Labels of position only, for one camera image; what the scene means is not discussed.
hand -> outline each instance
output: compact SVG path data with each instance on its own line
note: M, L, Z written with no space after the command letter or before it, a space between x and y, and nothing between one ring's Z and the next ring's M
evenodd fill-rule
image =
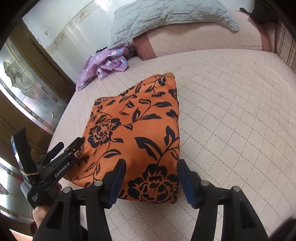
M58 189L58 192L61 192L62 185L57 183L56 188ZM37 228L39 228L41 222L45 218L46 214L48 213L50 207L49 206L38 206L33 210L33 217L36 222Z

mattress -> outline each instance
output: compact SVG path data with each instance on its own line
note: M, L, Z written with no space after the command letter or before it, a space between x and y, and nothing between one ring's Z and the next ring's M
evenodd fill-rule
M280 57L255 50L200 50L147 61L134 57L129 65L75 92L49 149L82 135L96 98L172 72L180 102L181 158L189 168L218 187L240 186L268 235L295 218L296 73ZM176 204L118 199L106 210L114 241L190 240L197 215L182 190ZM221 239L222 216L219 206L215 240ZM83 209L81 217L84 223Z

silver bolt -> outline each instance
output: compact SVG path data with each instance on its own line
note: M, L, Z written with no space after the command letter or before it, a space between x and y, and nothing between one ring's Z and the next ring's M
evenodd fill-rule
M97 186L97 187L102 186L103 185L103 181L101 181L101 180L95 181L94 182L94 185Z
M65 187L64 189L63 189L63 192L64 193L68 193L68 192L70 192L72 190L72 188L70 188L70 187Z
M202 180L201 181L201 184L203 185L203 186L208 186L210 183L207 181L207 180Z
M235 190L236 192L239 192L241 188L239 186L233 186L233 190Z

gray quilted pillow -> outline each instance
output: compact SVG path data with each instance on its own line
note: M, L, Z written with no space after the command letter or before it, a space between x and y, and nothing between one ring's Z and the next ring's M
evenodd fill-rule
M236 19L218 0L136 0L115 11L108 47L159 26L192 22L216 22L239 30Z

pink pillow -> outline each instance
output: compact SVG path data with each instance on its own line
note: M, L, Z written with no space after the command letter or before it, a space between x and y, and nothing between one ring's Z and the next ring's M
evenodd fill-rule
M234 32L218 23L184 23L162 26L133 39L140 58L147 60L174 53L206 49L250 49L270 52L269 39L249 15L231 11L239 23Z

